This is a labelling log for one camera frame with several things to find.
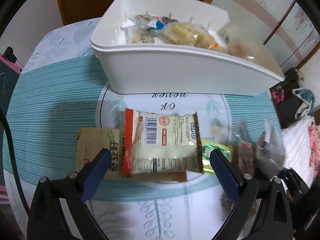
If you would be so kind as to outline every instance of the cloth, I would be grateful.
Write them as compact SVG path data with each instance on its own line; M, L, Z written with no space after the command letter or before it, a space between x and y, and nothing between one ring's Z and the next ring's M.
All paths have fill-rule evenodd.
M293 168L308 187L313 181L314 168L310 167L311 155L308 128L314 119L308 115L282 130L285 149L284 167Z
M313 177L315 178L320 169L320 125L309 126L309 138L310 138L310 167L314 167Z
M271 92L272 98L276 100L276 103L282 103L284 101L284 89L281 88L280 90L272 90Z
M15 87L7 119L29 205L40 177L61 179L75 171L77 131L83 127L122 128L126 107L180 115L197 111L201 136L222 144L236 140L232 131L241 117L252 141L265 129L266 118L281 134L274 105L266 92L255 97L117 94L90 46L90 35L98 22L99 19L86 20L47 34ZM3 152L8 197L26 234L28 217L11 174L6 140ZM186 183L103 180L87 205L109 239L212 239L224 222L222 192L212 174L191 172ZM62 201L61 205L65 210L66 203ZM73 235L81 238L67 212L66 219Z
M296 88L292 89L292 93L303 102L294 115L295 119L298 120L306 114L313 116L313 108L316 101L313 92L309 89Z

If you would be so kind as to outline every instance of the tablecloth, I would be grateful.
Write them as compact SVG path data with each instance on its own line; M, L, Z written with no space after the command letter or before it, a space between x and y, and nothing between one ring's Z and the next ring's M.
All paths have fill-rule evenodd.
M265 119L280 125L267 92L256 97L151 93L120 95L112 90L90 34L99 19L48 33L27 62L12 95L7 119L27 201L42 176L66 177L76 168L76 132L83 127L122 128L126 107L141 111L198 112L201 137L222 144L236 140L240 118L252 141ZM6 140L4 175L8 196L22 232L27 216L13 179ZM215 175L188 173L186 183L102 181L87 205L110 239L212 239L228 215L228 202ZM72 233L81 238L62 202Z

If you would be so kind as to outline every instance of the pink blanket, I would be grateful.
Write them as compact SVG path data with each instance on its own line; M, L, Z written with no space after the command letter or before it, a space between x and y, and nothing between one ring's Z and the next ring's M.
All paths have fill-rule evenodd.
M310 162L309 166L314 166L314 178L318 175L320 167L320 126L310 125L308 128L310 139Z

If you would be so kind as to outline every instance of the screw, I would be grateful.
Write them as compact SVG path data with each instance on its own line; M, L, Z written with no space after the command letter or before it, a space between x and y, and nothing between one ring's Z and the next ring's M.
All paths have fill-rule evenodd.
M248 180L252 179L252 176L249 173L245 173L243 176L245 179L248 179Z
M278 177L275 178L275 182L278 183L278 184L281 184L281 179L279 179Z
M78 173L76 173L76 172L72 172L69 174L70 179L75 179L77 176L78 176Z
M41 177L41 178L39 179L39 181L40 181L41 183L44 183L44 182L47 181L47 177Z

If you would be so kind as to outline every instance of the snack package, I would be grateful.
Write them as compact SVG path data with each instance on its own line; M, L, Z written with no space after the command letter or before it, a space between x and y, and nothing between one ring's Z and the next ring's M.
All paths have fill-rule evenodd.
M242 173L254 174L254 154L250 139L244 127L244 123L240 120L236 136L239 139L238 144L238 162L239 169Z
M219 33L227 44L231 55L247 60L254 59L256 57L254 51L247 45L249 44L248 39L250 38L243 34L244 30L240 29L234 23L227 24Z
M179 45L211 49L228 54L228 50L220 46L204 27L192 23L169 23L164 28L164 35Z
M213 168L210 165L210 154L214 149L219 149L223 155L231 162L231 150L230 148L216 143L208 139L201 139L202 143L202 164L203 170L206 173L215 174Z
M153 17L151 15L137 14L134 17L129 18L137 28L148 30L161 30L164 27L164 23L159 20L159 17Z
M125 110L123 175L203 173L196 114L185 116Z
M148 34L143 34L143 33L136 33L131 42L131 44L137 43L137 44L150 44L150 43L155 43L155 39L148 35Z
M107 148L111 151L112 163L105 179L121 178L123 137L124 131L119 129L82 128L77 133L76 171L91 162L102 148Z
M271 120L266 119L266 130L255 146L256 166L268 178L272 179L282 170L285 150L276 128Z
M127 44L155 43L155 34L150 31L139 29L136 26L122 28L122 30L125 32Z
M129 181L187 181L185 172L162 172L158 174L135 174L123 178L122 157L124 152L124 130L107 128L82 128L77 133L76 171L91 162L102 148L108 148L112 154L112 163L105 179Z
M170 17L166 17L166 16L160 17L159 20L165 25L168 24L168 23L178 22L177 19L171 19Z

